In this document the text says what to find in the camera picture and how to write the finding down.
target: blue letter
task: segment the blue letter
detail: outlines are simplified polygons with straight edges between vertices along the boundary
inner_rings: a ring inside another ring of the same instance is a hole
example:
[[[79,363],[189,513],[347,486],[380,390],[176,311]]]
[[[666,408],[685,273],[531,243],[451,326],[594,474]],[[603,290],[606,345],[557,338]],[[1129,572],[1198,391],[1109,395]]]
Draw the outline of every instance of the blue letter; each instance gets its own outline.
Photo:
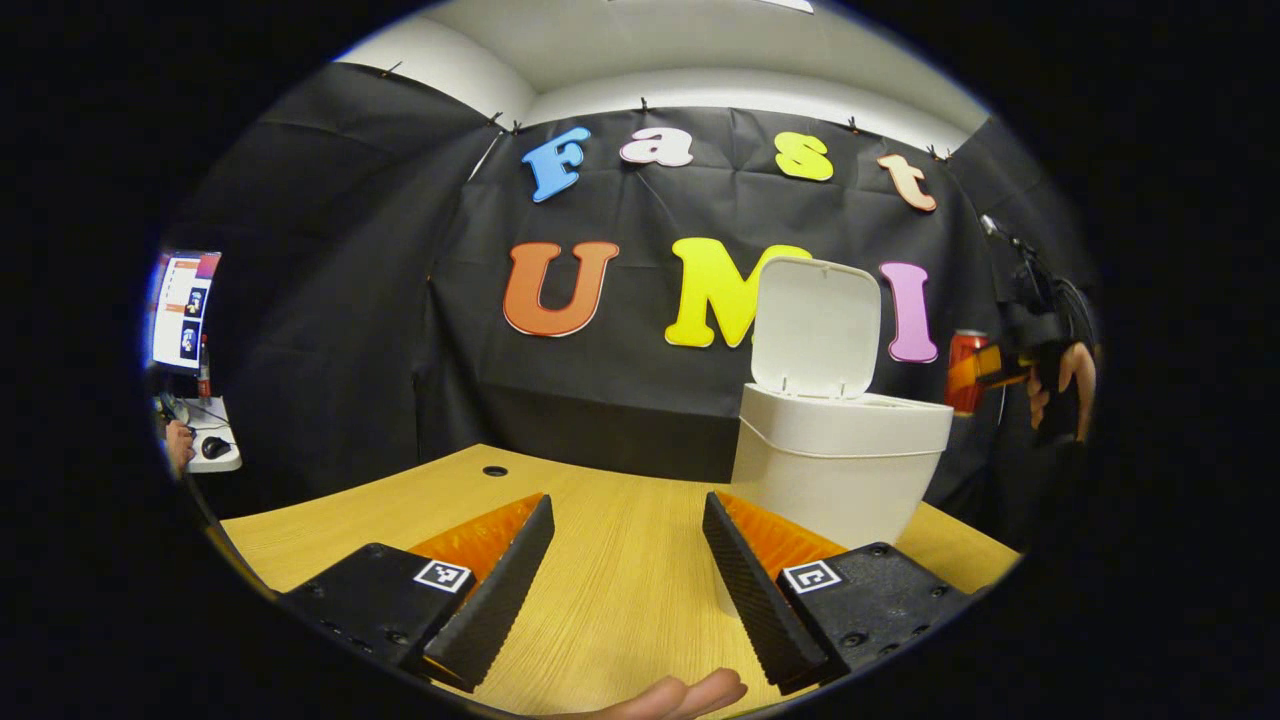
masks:
[[[577,173],[567,172],[564,165],[570,164],[576,168],[582,164],[582,147],[575,141],[589,137],[591,137],[589,129],[577,127],[545,145],[534,147],[520,159],[521,163],[529,163],[529,167],[534,169],[534,182],[538,183],[538,190],[534,191],[534,202],[541,202],[577,182]]]

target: computer monitor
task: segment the computer monitor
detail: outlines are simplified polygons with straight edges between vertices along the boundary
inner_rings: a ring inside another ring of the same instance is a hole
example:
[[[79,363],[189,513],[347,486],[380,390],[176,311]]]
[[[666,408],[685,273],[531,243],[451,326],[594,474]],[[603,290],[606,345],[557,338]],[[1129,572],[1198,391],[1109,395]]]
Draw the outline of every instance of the computer monitor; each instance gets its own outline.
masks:
[[[200,373],[200,337],[221,252],[161,251],[151,278],[143,327],[143,369]]]

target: table surface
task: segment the table surface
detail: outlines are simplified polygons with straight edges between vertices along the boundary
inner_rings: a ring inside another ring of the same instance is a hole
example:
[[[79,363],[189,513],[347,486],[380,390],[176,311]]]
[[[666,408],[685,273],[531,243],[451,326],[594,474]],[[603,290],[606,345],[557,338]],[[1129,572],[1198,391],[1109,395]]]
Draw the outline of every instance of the table surface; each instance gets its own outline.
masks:
[[[508,474],[484,474],[490,465]],[[223,525],[259,577],[287,592],[365,543],[407,550],[547,492],[556,536],[502,652],[470,697],[511,712],[573,712],[632,697],[663,675],[695,682],[732,667],[750,691],[708,715],[714,719],[803,694],[783,698],[768,684],[742,624],[717,605],[701,516],[707,492],[728,488],[475,446]],[[1012,550],[925,503],[896,547],[964,592],[997,580],[1018,560]]]

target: ceiling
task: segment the ceiling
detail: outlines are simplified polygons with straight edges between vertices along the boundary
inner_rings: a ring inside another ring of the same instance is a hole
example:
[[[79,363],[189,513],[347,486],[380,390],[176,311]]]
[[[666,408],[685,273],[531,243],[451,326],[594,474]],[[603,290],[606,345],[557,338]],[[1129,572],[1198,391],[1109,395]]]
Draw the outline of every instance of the ceiling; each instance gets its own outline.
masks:
[[[741,68],[869,90],[963,128],[983,106],[847,10],[759,0],[451,0],[422,17],[470,37],[539,94],[648,70]]]

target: white trash bin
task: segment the white trash bin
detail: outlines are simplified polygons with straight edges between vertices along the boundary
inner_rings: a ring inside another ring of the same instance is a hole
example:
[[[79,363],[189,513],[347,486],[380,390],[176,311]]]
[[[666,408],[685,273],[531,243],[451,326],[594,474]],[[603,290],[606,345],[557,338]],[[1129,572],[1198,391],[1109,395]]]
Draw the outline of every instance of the white trash bin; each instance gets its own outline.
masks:
[[[879,328],[870,274],[765,263],[730,495],[850,550],[897,542],[946,450],[952,409],[867,392]],[[736,616],[716,577],[721,609]]]

